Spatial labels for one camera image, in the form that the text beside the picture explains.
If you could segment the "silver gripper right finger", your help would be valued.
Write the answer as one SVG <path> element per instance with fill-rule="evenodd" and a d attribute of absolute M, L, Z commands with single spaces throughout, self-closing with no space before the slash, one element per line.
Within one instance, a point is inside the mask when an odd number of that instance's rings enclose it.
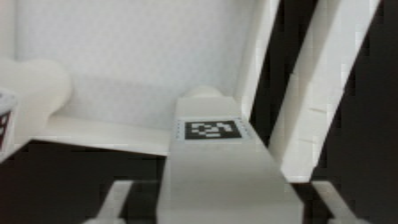
<path fill-rule="evenodd" d="M 312 185 L 333 213 L 328 224 L 374 224 L 356 216 L 333 183 L 329 181 L 313 181 Z"/>

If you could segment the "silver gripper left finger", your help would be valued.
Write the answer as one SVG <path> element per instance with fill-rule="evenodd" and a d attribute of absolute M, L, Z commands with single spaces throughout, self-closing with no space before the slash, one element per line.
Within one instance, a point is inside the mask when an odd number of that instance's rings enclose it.
<path fill-rule="evenodd" d="M 98 215 L 82 224 L 127 224 L 121 212 L 134 183 L 134 180 L 118 180 L 113 183 Z"/>

